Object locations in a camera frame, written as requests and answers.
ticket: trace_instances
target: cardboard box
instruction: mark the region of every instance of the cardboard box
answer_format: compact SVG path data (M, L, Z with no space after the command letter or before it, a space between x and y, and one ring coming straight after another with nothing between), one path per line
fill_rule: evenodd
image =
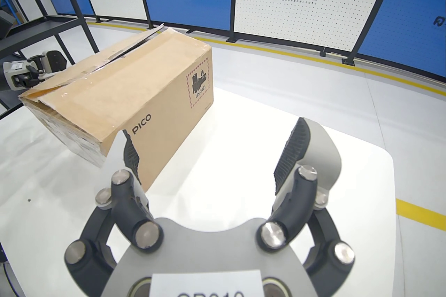
M214 100L211 47L167 29L121 41L20 95L71 151L102 166L118 130L140 155L144 191Z

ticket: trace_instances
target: white label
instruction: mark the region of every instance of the white label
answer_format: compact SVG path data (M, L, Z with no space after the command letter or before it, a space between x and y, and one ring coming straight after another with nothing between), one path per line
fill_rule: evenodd
M259 297L260 270L226 273L153 274L150 297Z
M23 66L23 62L17 62L17 63L13 63L13 65L11 66L11 69L13 70L19 70L21 69Z

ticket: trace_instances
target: shelf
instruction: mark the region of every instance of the shelf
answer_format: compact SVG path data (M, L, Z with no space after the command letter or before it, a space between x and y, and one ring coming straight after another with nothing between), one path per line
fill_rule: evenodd
M45 16L18 25L0 39L0 58L78 25L80 20L70 16Z

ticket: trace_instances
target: white table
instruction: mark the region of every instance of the white table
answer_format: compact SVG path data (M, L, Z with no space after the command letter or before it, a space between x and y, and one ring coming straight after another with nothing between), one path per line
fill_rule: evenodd
M268 218L273 171L296 121L292 114L215 89L214 105L147 192L151 212L207 231ZM378 146L327 131L342 158L328 210L356 253L336 296L391 296L392 158ZM0 156L0 242L26 296L83 296L63 254L94 209L99 169L72 154L26 108L0 121ZM115 229L108 243L118 261L127 240ZM292 243L302 262L312 245L307 227Z

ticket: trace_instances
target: yellow floor line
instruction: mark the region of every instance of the yellow floor line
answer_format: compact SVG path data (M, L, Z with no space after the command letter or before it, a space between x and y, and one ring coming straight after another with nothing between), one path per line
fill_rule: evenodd
M446 230L446 216L397 198L397 214L430 227Z
M98 25L97 23L93 23L93 22L87 22L87 23L90 24L90 25L96 25L96 26L111 26L113 28L123 28L123 29L131 29L131 30L138 30L138 31L146 31L146 29L144 29L144 28L136 28L134 26L116 25L116 24L107 24L107 23L100 23ZM250 45L247 45L247 44L239 44L239 43L234 44L234 43L224 42L224 41L221 41L221 40L215 40L215 39L209 39L209 38L201 38L201 37L194 37L194 38L197 39L197 40L201 40L202 42L207 42L207 43L223 44L223 45L230 46L230 47L237 46L237 47L241 47L241 48L245 48L245 49L252 49L252 50L261 50L263 52L274 53L276 55L283 55L283 56L288 56L288 57L293 57L293 58L300 58L301 60L313 61L313 62L318 62L318 63L324 63L326 65L337 66L337 67L341 67L341 68L347 68L347 69L350 69L350 70L363 72L363 73L369 74L369 75L379 76L379 77L382 77L384 79L397 81L399 83L403 83L403 84L406 84L406 85L417 87L419 89L426 90L428 92L433 92L435 94L446 96L446 90L436 89L435 87L431 87L429 85L419 84L419 83L416 83L416 82L408 80L408 79L403 79L403 78L400 78L400 77L392 76L392 75L389 75L389 74L384 74L382 72L373 71L373 70L369 70L369 69L366 69L366 68L360 68L360 67L356 67L356 66L343 65L343 64L341 64L339 62L336 62L336 61L323 60L322 58L305 56L305 55L296 55L294 53L284 52L282 50L275 50L275 49L271 49L271 48L250 46Z
M130 29L130 30L146 31L146 29L144 29L144 28L136 28L134 26L115 25L115 24L107 24L107 23L100 23L98 25L98 24L92 23L92 22L87 22L87 23L90 25L95 25L95 26L111 26L113 28L123 28L123 29ZM382 72L377 72L377 71L368 70L366 68L359 68L359 67L355 67L355 66L342 65L336 61L322 60L321 58L305 56L305 55L295 55L294 53L284 52L281 50L250 46L247 44L233 44L233 43L223 42L221 40L214 40L214 39L209 39L209 38L195 37L195 39L198 39L198 40L201 40L201 41L207 42L207 43L223 44L223 45L228 45L231 47L237 46L237 47L242 47L242 48L252 49L252 50L261 50L263 52L275 53L277 55L284 55L284 56L289 56L289 57L300 58L301 60L314 61L314 62L324 63L327 65L348 68L348 69L351 69L354 71L359 71L359 72L363 72L366 74L383 77L385 79L398 81L403 84L411 85L411 86L417 87L419 89L427 90L429 92L433 92L436 94L446 96L446 91L435 89L435 88L427 86L427 85L419 84L414 81L402 79L402 78L395 77L395 76L392 76L389 74L384 74ZM399 216L414 220L416 222L425 224L430 227L434 227L434 228L446 231L446 216L445 215L436 213L435 211L432 211L429 209L421 208L420 206L417 206L417 205L414 205L411 203L407 203L406 201L400 200L398 198L396 199L396 201L397 201L397 214Z

